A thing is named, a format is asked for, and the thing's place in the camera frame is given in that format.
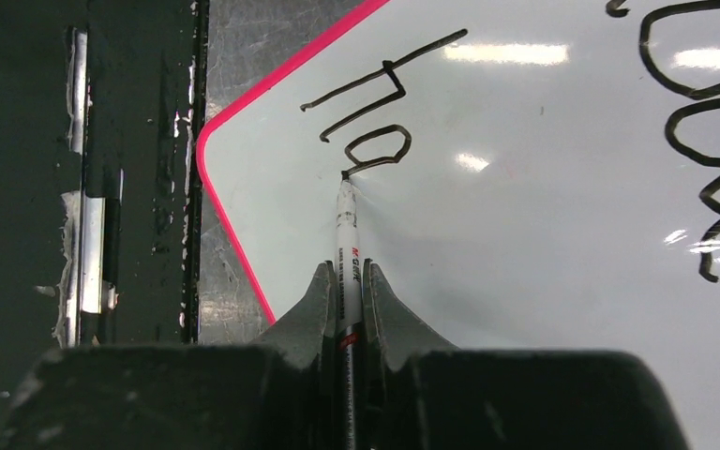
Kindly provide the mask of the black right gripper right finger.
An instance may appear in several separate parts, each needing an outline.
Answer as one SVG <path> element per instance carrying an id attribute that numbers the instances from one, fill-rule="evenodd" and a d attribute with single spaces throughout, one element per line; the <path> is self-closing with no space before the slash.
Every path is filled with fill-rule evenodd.
<path id="1" fill-rule="evenodd" d="M 374 449 L 684 449 L 658 379 L 606 350 L 461 350 L 364 264 Z"/>

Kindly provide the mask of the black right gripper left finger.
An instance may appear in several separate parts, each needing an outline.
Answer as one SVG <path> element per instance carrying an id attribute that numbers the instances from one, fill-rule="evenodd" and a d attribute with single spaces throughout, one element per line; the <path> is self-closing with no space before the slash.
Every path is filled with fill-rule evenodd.
<path id="1" fill-rule="evenodd" d="M 47 352 L 16 392 L 0 449 L 326 449 L 336 291 L 332 264 L 319 264 L 249 344 Z"/>

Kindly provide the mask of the white black marker pen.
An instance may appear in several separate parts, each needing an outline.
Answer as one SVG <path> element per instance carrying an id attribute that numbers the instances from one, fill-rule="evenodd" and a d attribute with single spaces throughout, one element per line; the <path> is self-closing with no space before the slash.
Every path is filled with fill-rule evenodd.
<path id="1" fill-rule="evenodd" d="M 342 449 L 361 447 L 358 431 L 356 374 L 360 334 L 363 321 L 362 275 L 360 268 L 357 204 L 355 189 L 348 172 L 341 173 L 337 195 L 337 351 L 341 388 Z"/>

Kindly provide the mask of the pink framed whiteboard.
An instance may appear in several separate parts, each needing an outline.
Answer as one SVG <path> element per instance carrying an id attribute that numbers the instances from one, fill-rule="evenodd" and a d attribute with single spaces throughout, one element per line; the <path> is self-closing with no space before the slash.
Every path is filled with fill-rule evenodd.
<path id="1" fill-rule="evenodd" d="M 720 1 L 366 1 L 198 163 L 266 312 L 360 253 L 462 347 L 606 348 L 720 449 Z"/>

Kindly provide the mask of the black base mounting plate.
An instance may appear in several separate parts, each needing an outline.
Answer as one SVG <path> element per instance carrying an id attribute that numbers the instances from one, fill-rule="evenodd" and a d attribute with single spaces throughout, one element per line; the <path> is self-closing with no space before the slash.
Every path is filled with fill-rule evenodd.
<path id="1" fill-rule="evenodd" d="M 94 344 L 182 344 L 193 322 L 205 1 L 0 1 L 0 427 L 70 344 L 86 199 L 104 201 L 116 306 Z"/>

